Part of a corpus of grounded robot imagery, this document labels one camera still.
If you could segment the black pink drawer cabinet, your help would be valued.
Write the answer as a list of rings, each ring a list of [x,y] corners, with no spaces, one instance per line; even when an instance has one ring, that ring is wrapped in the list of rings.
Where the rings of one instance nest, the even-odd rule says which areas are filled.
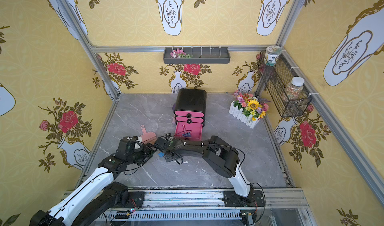
[[[174,104],[175,137],[181,137],[184,130],[191,130],[191,137],[181,137],[200,141],[205,125],[207,92],[200,89],[180,89]]]

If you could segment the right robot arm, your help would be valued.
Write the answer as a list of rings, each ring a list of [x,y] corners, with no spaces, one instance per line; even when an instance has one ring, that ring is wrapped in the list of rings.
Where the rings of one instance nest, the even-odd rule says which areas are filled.
[[[181,137],[158,138],[155,148],[162,152],[166,162],[182,160],[185,156],[202,158],[218,175],[227,178],[232,191],[223,193],[226,207],[264,207],[264,190],[255,190],[241,169],[239,151],[218,136],[205,141],[190,141]]]

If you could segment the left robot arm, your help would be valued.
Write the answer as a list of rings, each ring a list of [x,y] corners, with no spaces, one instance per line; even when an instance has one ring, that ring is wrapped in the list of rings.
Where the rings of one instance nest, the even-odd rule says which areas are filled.
[[[116,152],[103,159],[86,181],[49,211],[38,211],[30,225],[88,226],[107,209],[133,203],[127,186],[116,178],[129,165],[141,167],[153,156],[152,144],[141,140],[136,136],[121,139]]]

